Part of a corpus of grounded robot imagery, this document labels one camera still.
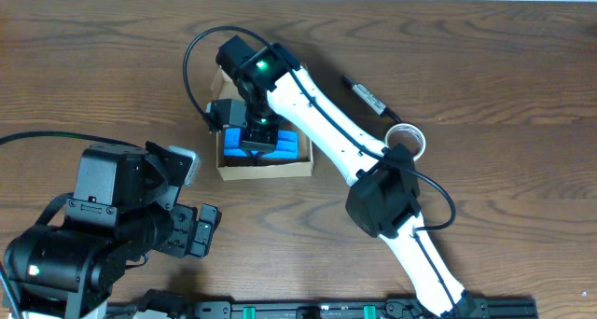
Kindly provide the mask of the black and white marker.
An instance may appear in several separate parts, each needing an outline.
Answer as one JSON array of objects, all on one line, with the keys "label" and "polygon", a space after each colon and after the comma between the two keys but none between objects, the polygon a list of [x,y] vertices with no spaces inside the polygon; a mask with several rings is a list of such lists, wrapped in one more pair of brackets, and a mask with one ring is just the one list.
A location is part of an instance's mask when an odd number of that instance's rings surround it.
[{"label": "black and white marker", "polygon": [[396,123],[402,123],[399,115],[375,96],[363,84],[354,82],[349,76],[343,75],[342,82],[361,100],[363,100],[378,116],[388,117]]}]

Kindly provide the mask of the white masking tape roll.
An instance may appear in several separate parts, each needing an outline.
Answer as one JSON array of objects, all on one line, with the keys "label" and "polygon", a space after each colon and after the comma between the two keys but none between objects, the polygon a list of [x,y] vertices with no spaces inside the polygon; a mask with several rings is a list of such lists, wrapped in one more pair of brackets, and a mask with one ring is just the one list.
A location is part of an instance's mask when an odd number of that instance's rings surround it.
[{"label": "white masking tape roll", "polygon": [[426,138],[423,132],[410,123],[397,123],[384,135],[383,141],[389,147],[403,145],[417,161],[426,150]]}]

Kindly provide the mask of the cardboard box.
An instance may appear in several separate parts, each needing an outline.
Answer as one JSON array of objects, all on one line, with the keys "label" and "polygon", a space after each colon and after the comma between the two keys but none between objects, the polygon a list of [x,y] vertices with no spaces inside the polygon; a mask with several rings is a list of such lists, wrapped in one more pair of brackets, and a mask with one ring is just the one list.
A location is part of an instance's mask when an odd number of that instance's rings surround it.
[{"label": "cardboard box", "polygon": [[262,159],[257,165],[252,165],[250,159],[226,157],[224,155],[225,134],[218,132],[215,135],[215,167],[222,179],[232,181],[311,176],[312,140],[291,123],[285,124],[282,129],[298,134],[298,158]]}]

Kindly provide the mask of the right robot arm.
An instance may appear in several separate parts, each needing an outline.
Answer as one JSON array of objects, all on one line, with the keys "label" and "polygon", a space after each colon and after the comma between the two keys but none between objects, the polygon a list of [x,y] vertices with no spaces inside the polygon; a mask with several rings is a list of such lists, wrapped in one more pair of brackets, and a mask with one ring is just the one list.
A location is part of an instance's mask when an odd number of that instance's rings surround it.
[{"label": "right robot arm", "polygon": [[409,276],[419,303],[439,317],[466,318],[475,304],[451,274],[430,239],[418,197],[419,183],[437,182],[415,169],[409,150],[390,147],[368,134],[316,86],[286,49],[269,44],[260,51],[234,36],[215,61],[244,101],[240,148],[268,154],[286,120],[334,163],[350,191],[349,217],[368,236],[384,241]]}]

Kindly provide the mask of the blue plastic case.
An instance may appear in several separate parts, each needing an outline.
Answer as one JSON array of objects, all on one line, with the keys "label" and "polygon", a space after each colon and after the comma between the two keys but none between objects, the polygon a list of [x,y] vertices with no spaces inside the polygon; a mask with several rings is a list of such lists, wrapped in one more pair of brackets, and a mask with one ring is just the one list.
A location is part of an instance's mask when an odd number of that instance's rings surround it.
[{"label": "blue plastic case", "polygon": [[[247,158],[241,150],[241,129],[227,128],[224,139],[224,155],[227,157]],[[264,153],[264,159],[296,160],[299,157],[299,135],[296,132],[281,130],[278,132],[278,143],[272,152]]]}]

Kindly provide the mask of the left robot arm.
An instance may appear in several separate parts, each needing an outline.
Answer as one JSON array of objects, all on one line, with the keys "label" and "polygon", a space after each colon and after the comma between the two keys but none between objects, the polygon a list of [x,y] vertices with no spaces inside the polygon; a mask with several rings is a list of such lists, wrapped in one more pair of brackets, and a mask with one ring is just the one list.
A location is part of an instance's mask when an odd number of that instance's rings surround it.
[{"label": "left robot arm", "polygon": [[82,318],[151,251],[205,257],[221,213],[177,201],[199,162],[193,151],[151,142],[86,148],[74,192],[52,200],[7,247],[4,266],[17,310]]}]

